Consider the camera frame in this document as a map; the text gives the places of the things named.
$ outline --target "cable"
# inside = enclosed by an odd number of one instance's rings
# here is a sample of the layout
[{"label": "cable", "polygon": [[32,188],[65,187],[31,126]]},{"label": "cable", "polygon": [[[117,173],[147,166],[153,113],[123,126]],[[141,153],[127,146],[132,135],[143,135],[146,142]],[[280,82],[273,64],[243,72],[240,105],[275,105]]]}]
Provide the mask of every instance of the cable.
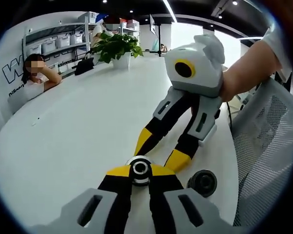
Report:
[{"label": "cable", "polygon": [[231,117],[231,110],[230,110],[230,106],[228,102],[227,102],[227,108],[228,108],[229,119],[230,119],[230,131],[232,132],[232,117]]}]

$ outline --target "person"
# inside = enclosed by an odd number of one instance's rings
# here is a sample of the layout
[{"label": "person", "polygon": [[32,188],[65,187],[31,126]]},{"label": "person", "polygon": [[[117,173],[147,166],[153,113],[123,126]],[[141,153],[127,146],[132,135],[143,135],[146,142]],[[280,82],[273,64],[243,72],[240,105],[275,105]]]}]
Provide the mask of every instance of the person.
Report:
[{"label": "person", "polygon": [[21,80],[24,83],[23,92],[31,100],[58,85],[62,77],[45,65],[43,55],[31,54],[24,62]]},{"label": "person", "polygon": [[220,97],[230,101],[237,94],[249,91],[278,72],[283,82],[287,82],[292,72],[282,43],[282,31],[273,24],[264,37],[254,43],[249,50],[229,69],[223,72],[224,82]]},{"label": "person", "polygon": [[120,22],[120,18],[116,16],[107,16],[104,18],[104,21],[102,23],[98,23],[94,29],[92,30],[92,42],[91,42],[91,48],[95,47],[96,44],[101,41],[101,34],[106,33],[110,36],[113,36],[113,32],[106,29],[106,23],[113,25],[115,30],[118,29]]},{"label": "person", "polygon": [[161,44],[161,51],[163,53],[167,53],[167,51],[168,51],[167,46],[165,46],[164,44]]},{"label": "person", "polygon": [[110,36],[113,36],[113,33],[108,31],[106,29],[106,26],[105,26],[105,23],[101,23],[101,24],[98,24],[94,27],[94,29],[92,30],[92,42],[91,42],[91,48],[95,47],[96,44],[101,41],[102,39],[100,38],[101,34],[102,33],[106,33]]}]

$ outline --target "white robot body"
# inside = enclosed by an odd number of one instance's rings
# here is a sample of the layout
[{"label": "white robot body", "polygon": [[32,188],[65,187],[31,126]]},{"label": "white robot body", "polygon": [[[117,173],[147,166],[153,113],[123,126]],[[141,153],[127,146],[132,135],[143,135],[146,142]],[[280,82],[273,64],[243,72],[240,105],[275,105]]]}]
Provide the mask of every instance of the white robot body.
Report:
[{"label": "white robot body", "polygon": [[215,98],[223,83],[224,47],[212,34],[194,37],[195,43],[167,52],[166,70],[175,89]]}]

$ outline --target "forearm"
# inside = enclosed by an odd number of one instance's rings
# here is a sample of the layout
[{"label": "forearm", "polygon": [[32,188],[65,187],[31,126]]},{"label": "forearm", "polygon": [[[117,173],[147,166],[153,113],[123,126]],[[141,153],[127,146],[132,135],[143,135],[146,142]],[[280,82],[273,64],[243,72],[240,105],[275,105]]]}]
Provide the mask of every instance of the forearm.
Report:
[{"label": "forearm", "polygon": [[49,81],[53,83],[59,84],[62,80],[62,77],[58,73],[48,68],[47,66],[41,70],[41,73],[44,74],[49,79]]},{"label": "forearm", "polygon": [[256,42],[235,64],[224,71],[221,90],[223,101],[229,101],[235,95],[249,91],[280,69],[280,62],[272,49],[264,41]]}]

